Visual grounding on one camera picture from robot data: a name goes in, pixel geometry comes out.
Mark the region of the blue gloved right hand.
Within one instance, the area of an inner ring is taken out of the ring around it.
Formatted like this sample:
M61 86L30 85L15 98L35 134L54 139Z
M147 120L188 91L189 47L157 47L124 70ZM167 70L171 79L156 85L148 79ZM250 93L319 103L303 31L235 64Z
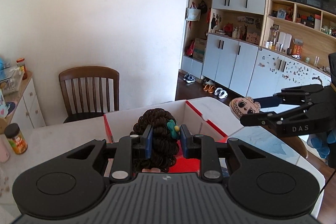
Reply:
M322 159L326 159L330 153L329 144L335 143L335 129L329 133L310 134L307 145L317 150Z

